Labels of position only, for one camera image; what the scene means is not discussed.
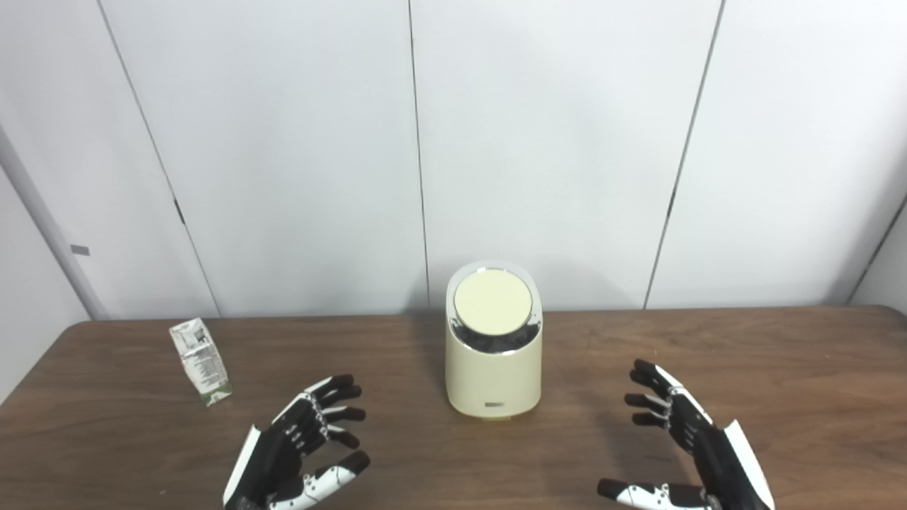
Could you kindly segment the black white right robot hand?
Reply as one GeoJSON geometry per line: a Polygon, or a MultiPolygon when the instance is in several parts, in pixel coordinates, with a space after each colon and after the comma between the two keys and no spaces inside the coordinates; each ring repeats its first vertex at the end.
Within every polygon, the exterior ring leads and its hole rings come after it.
{"type": "Polygon", "coordinates": [[[637,358],[629,377],[649,394],[628,393],[637,426],[668,432],[691,455],[701,483],[628,483],[602,478],[598,495],[634,509],[774,509],[775,501],[738,420],[718,427],[697,398],[655,363],[637,358]]]}

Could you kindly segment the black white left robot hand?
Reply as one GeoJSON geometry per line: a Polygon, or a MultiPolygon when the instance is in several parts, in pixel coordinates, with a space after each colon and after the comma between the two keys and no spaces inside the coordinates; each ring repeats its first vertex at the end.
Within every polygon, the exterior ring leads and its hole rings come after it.
{"type": "Polygon", "coordinates": [[[311,509],[366,471],[371,458],[339,421],[363,421],[365,410],[340,406],[360,397],[353,375],[333,375],[297,394],[261,430],[250,427],[222,497],[225,509],[311,509]],[[340,443],[351,454],[336,464],[303,472],[303,462],[322,446],[340,443]]]}

